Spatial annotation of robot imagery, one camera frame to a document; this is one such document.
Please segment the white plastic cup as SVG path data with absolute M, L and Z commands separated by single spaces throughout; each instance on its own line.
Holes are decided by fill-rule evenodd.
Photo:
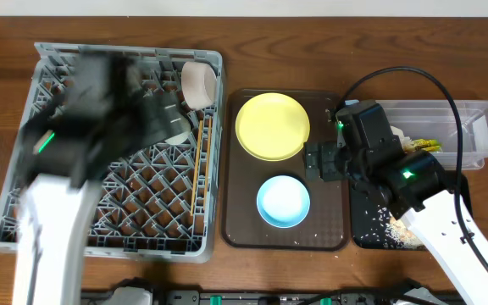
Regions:
M 170 145 L 183 144 L 191 134 L 191 126 L 187 119 L 179 119 L 178 123 L 181 127 L 181 132 L 175 136 L 166 139 L 164 142 Z

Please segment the light blue small bowl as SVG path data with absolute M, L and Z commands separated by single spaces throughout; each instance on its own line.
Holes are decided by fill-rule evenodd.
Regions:
M 256 206 L 261 218 L 278 229 L 289 229 L 308 216 L 311 199 L 307 187 L 297 178 L 277 175 L 259 188 Z

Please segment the pink plastic bowl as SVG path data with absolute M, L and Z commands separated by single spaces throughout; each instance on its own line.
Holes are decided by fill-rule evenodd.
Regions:
M 217 79 L 209 64 L 186 62 L 181 72 L 181 89 L 187 105 L 194 110 L 214 105 Z

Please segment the white paper napkin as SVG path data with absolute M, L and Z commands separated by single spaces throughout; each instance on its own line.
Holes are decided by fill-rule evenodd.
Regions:
M 410 141 L 410 138 L 405 136 L 403 131 L 395 126 L 391 126 L 392 133 L 399 138 L 399 141 L 402 147 L 405 147 L 406 144 Z

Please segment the leftover rice food scraps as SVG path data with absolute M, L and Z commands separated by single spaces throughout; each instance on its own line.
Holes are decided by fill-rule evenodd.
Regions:
M 423 250 L 424 244 L 401 220 L 395 219 L 387 208 L 378 208 L 375 212 L 364 212 L 367 220 L 362 244 L 378 246 L 383 249 Z

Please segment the green orange snack wrapper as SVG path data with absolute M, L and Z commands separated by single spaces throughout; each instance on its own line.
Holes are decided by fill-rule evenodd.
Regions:
M 424 150 L 430 153 L 436 153 L 441 151 L 441 144 L 434 139 L 417 139 L 407 142 L 403 149 L 407 153 L 415 152 L 418 150 Z

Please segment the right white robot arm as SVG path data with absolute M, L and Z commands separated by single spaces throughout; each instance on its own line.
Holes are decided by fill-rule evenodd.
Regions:
M 420 240 L 467 304 L 488 303 L 488 241 L 464 203 L 461 171 L 448 173 L 373 100 L 330 115 L 337 137 L 305 143 L 306 174 L 347 180 Z

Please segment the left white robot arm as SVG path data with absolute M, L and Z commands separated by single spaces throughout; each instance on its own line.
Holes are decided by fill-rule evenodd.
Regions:
M 177 104 L 125 55 L 88 52 L 71 86 L 19 130 L 19 232 L 12 301 L 76 304 L 108 166 L 185 129 Z

